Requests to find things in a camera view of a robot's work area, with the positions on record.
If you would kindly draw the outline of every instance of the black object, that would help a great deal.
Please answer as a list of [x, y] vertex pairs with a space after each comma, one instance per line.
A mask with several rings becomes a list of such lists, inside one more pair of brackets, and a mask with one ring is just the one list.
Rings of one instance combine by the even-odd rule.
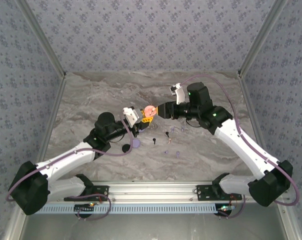
[[109, 142], [113, 143], [113, 144], [118, 143], [119, 141], [121, 141], [124, 138], [124, 136], [125, 136], [125, 134], [123, 134], [122, 137], [120, 138], [120, 140], [118, 140], [118, 141], [109, 141]]
[[127, 151], [129, 151], [129, 149], [130, 149], [130, 144], [124, 144], [123, 147], [122, 147], [122, 151], [124, 153], [126, 153]]
[[177, 105], [175, 101], [169, 101], [161, 104], [158, 106], [158, 115], [164, 119], [196, 119], [202, 128], [213, 135], [223, 122], [233, 119], [225, 108], [213, 105], [208, 89], [202, 82], [188, 85], [187, 91], [190, 102]]
[[[73, 208], [74, 212], [89, 212], [92, 213], [94, 211], [94, 206], [90, 206], [90, 204], [76, 204], [74, 205]], [[80, 213], [79, 216], [82, 219], [86, 219], [89, 216], [91, 216], [92, 214], [88, 214], [88, 213]]]
[[220, 186], [220, 181], [227, 175], [229, 175], [229, 173], [222, 173], [212, 181], [212, 190], [219, 199], [224, 199], [227, 196]]
[[191, 127], [193, 127], [193, 128], [200, 128], [201, 126], [199, 125], [199, 126], [193, 126], [193, 125], [190, 125]]
[[[28, 173], [36, 170], [36, 165], [27, 161], [21, 165], [17, 171], [9, 190]], [[21, 182], [11, 193], [12, 198], [20, 206], [26, 215], [34, 214], [39, 211], [47, 201], [50, 191], [47, 190], [47, 175], [37, 172]]]
[[[290, 177], [293, 174], [293, 166], [287, 160], [278, 165]], [[248, 183], [249, 191], [254, 200], [264, 206], [269, 206], [281, 194], [288, 190], [291, 182], [276, 168], [266, 173], [260, 180]]]
[[[109, 186], [107, 185], [94, 185], [90, 179], [88, 179], [84, 174], [77, 174], [75, 175], [76, 177], [78, 177], [79, 179], [81, 179], [81, 181], [84, 183], [85, 185], [85, 189], [84, 191], [81, 193], [80, 196], [86, 196], [86, 195], [91, 195], [91, 194], [103, 194], [108, 196], [109, 195]], [[101, 196], [91, 196], [91, 197], [86, 197], [86, 198], [71, 198], [71, 197], [65, 197], [64, 201], [66, 202], [73, 202], [73, 201], [77, 201], [77, 202], [87, 202], [87, 201], [107, 201], [107, 198]]]
[[242, 195], [240, 194], [226, 194], [217, 195], [213, 189], [213, 185], [197, 185], [197, 200], [198, 201], [230, 201], [234, 200], [231, 195], [233, 195], [237, 200], [242, 200]]
[[[149, 126], [149, 122], [139, 122], [133, 127], [130, 127], [126, 119], [124, 122], [134, 137], [137, 137], [139, 130], [143, 130]], [[111, 148], [110, 141], [112, 139], [124, 136], [127, 133], [122, 121], [115, 121], [114, 115], [110, 112], [101, 113], [94, 126], [95, 128], [91, 130], [89, 136], [83, 141], [90, 144], [94, 149], [103, 152], [106, 152]], [[102, 155], [103, 154], [96, 152], [94, 159], [97, 159]]]
[[215, 208], [216, 208], [216, 210], [217, 210], [217, 213], [215, 213], [216, 216], [228, 217], [229, 215], [231, 215], [232, 210], [227, 210], [227, 211], [218, 210], [218, 209], [220, 209], [221, 207], [224, 207], [225, 205], [228, 205], [228, 204], [221, 204], [221, 203], [215, 204]]

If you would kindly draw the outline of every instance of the wall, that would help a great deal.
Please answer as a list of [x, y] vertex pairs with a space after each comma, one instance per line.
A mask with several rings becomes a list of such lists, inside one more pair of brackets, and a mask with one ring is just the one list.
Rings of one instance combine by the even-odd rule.
[[284, 8], [245, 80], [268, 150], [294, 166], [302, 225], [302, 0]]
[[0, 0], [0, 239], [14, 206], [5, 194], [36, 158], [59, 82], [15, 2]]
[[28, 0], [64, 70], [237, 70], [273, 0]]

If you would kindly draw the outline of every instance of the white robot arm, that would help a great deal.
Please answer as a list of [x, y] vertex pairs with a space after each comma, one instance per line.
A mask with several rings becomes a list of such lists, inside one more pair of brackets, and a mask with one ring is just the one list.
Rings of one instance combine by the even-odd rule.
[[[218, 199], [225, 199], [224, 196], [230, 194], [251, 195], [257, 203], [267, 207], [290, 187], [287, 178], [273, 165], [283, 169], [289, 176], [293, 173], [292, 165], [288, 161], [280, 162], [268, 154], [243, 130], [239, 135], [232, 115], [223, 107], [213, 105], [207, 88], [201, 82], [187, 87], [190, 102], [184, 102], [184, 92], [179, 83], [170, 90], [177, 96], [177, 101], [159, 105], [157, 114], [165, 119], [196, 119], [202, 128], [228, 145], [253, 173], [252, 176], [224, 173], [217, 177], [212, 182], [212, 189]], [[137, 136], [139, 130], [148, 127], [149, 122], [142, 121], [140, 110], [124, 108], [123, 113], [126, 120], [117, 122], [111, 113], [102, 113], [89, 136], [71, 150], [42, 163], [24, 163], [10, 186], [8, 196], [12, 196], [25, 214], [30, 215], [49, 201], [92, 194], [92, 183], [82, 174], [70, 179], [58, 179], [74, 168], [102, 156], [96, 150], [107, 152], [110, 149], [110, 140], [127, 132]], [[248, 147], [242, 136], [255, 150], [263, 153], [267, 161]]]

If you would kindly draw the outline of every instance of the gray marble table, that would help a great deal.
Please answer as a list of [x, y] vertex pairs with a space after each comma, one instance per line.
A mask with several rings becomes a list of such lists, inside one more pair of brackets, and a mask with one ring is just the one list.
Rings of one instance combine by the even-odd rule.
[[[253, 139], [254, 132], [243, 94], [235, 73], [207, 72], [216, 77], [230, 94], [239, 113], [241, 127]], [[94, 127], [102, 112], [112, 112], [117, 119], [124, 107], [143, 109], [173, 101], [169, 86], [181, 83], [199, 72], [77, 72], [66, 75], [66, 86], [54, 123], [45, 159], [74, 147]], [[197, 79], [209, 89], [215, 105], [230, 105], [219, 86], [208, 78]], [[175, 127], [168, 144], [166, 131]], [[123, 157], [103, 156], [84, 164], [64, 178], [83, 173], [91, 180], [213, 180], [224, 172], [250, 175], [249, 169], [222, 141], [202, 128], [186, 125], [183, 119], [155, 117], [151, 126], [138, 136], [139, 148]], [[112, 143], [110, 153], [121, 153], [129, 137]]]

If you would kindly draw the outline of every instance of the purple disc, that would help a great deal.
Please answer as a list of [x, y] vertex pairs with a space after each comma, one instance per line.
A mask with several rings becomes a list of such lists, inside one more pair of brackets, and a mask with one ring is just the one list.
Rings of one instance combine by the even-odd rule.
[[133, 139], [133, 148], [137, 149], [141, 145], [141, 142], [139, 139]]

